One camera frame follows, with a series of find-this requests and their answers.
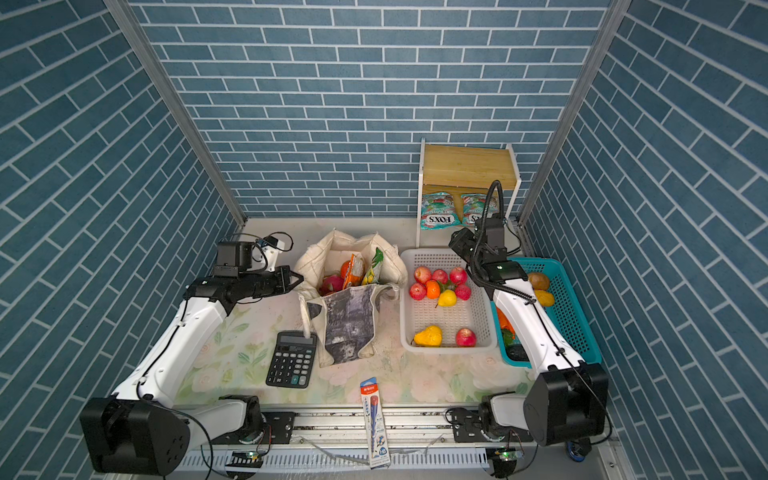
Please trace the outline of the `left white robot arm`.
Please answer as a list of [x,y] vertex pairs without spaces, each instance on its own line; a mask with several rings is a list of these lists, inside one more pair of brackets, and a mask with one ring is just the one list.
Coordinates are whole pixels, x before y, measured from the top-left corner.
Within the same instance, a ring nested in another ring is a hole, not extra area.
[[287,265],[193,281],[170,326],[135,370],[81,411],[94,470],[165,477],[190,449],[210,447],[221,435],[261,443],[265,419],[255,396],[225,395],[207,407],[187,409],[174,400],[203,346],[239,301],[283,295],[302,281]]

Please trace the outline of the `orange Fox's candy bag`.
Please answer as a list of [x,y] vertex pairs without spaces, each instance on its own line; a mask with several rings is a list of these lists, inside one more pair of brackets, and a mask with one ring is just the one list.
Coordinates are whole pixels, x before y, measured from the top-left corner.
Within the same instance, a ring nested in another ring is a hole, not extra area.
[[350,259],[341,268],[343,289],[360,286],[364,275],[364,259],[358,252],[353,252]]

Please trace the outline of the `beige canvas tote bag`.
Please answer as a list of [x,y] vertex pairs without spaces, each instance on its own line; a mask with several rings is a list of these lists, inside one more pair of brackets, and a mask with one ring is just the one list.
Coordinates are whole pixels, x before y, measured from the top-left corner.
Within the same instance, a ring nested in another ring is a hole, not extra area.
[[[320,295],[322,280],[341,275],[342,265],[353,252],[362,255],[365,274],[377,247],[384,252],[377,284]],[[295,272],[304,277],[297,287],[299,310],[304,334],[314,333],[318,338],[319,365],[325,368],[373,356],[380,301],[396,299],[407,283],[408,272],[398,248],[379,234],[355,238],[333,230],[306,250]]]

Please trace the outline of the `green yellow candy bag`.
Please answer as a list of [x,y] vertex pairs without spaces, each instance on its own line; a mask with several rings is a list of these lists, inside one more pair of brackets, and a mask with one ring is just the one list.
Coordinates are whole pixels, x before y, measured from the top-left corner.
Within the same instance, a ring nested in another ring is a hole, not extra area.
[[363,285],[377,284],[379,282],[383,261],[384,252],[379,247],[377,247],[371,259],[369,268],[363,276]]

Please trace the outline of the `pink dragon fruit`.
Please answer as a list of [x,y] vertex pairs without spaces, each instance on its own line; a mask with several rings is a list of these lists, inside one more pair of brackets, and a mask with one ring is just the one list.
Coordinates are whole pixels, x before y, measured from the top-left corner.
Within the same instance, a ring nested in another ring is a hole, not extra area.
[[321,296],[333,294],[344,289],[344,278],[339,274],[326,276],[318,289]]

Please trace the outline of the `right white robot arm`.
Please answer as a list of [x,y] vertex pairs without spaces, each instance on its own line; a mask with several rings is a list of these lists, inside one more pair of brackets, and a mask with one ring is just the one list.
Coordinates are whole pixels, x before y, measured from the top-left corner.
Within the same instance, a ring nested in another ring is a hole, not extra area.
[[469,278],[508,319],[534,373],[527,394],[495,394],[480,405],[483,429],[506,435],[525,430],[541,446],[564,443],[574,457],[584,456],[612,434],[605,406],[609,378],[589,364],[556,329],[536,298],[529,276],[507,258],[502,242],[484,230],[463,228],[450,248],[466,262]]

